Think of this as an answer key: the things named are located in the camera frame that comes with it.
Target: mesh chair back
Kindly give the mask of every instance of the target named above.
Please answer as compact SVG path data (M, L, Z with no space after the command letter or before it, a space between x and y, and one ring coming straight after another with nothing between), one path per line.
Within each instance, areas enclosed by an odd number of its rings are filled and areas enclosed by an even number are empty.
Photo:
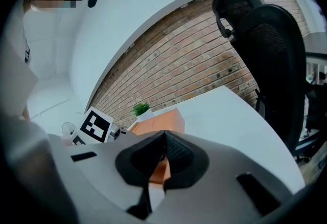
M231 31L222 25L222 18L226 19L234 29L243 17L262 4L264 4L263 0L213 0L213 12L221 34L224 37L229 37L231 34Z
M290 13L262 5L242 18L231 44L255 78L270 110L265 116L293 151L303 123L306 56L299 27Z

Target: small potted plant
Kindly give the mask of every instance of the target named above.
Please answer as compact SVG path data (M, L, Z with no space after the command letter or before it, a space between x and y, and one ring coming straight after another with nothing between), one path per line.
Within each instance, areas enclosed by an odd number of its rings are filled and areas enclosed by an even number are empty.
M153 118L153 113L148 103L135 105L133 113L137 117L137 122Z

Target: orange box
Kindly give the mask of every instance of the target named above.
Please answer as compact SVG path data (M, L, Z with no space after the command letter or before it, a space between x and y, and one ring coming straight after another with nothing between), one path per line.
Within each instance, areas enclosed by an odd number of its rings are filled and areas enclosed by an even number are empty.
M130 131L134 132L136 135L142 135L148 132L165 129L184 133L185 121L178 109L171 110L142 122L137 122Z
M163 188L167 179L171 178L169 161L167 156L163 161L160 161L154 172L152 173L149 183L156 188Z

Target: person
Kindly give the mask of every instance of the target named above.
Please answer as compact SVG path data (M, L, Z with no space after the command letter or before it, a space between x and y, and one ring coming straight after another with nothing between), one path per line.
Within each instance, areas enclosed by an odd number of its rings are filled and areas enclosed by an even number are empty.
M30 120L27 98L37 78L28 65L33 59L25 37L23 17L29 10L55 11L75 7L79 0L17 0L3 29L0 42L0 113Z

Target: green plant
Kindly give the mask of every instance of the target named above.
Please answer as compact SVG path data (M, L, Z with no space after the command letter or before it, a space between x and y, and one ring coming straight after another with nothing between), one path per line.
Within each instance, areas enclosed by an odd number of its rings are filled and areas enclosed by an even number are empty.
M140 104L137 104L134 106L133 113L135 116L139 116L139 115L142 115L143 113L145 113L149 108L150 108L150 106L148 103L145 103L145 104L140 103Z

